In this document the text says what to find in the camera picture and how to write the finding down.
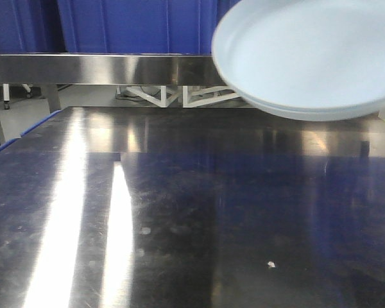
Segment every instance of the steel table surface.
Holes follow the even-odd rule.
[[[0,153],[2,307],[385,307],[385,123],[67,108]]]

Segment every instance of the small white debris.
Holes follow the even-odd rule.
[[[148,228],[148,227],[142,227],[140,230],[140,234],[142,235],[148,235],[150,233],[151,233],[151,228]]]
[[[272,262],[272,261],[269,261],[269,262],[267,263],[267,265],[268,265],[268,268],[276,268],[276,267],[277,267],[277,266],[275,265],[275,263]]]

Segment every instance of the floor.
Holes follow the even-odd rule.
[[[62,108],[68,106],[96,106],[96,107],[157,107],[147,101],[116,99],[114,85],[72,85],[59,92]],[[0,97],[0,119],[6,140],[20,137],[20,133],[37,123],[49,114],[47,100],[39,95],[26,99],[20,89],[12,89],[11,109],[3,110]],[[174,102],[170,107],[181,107]],[[204,108],[245,108],[250,107],[241,99],[216,103]]]

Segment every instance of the stacked plates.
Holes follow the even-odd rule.
[[[330,121],[385,107],[385,0],[242,0],[212,42],[221,77],[277,116]]]

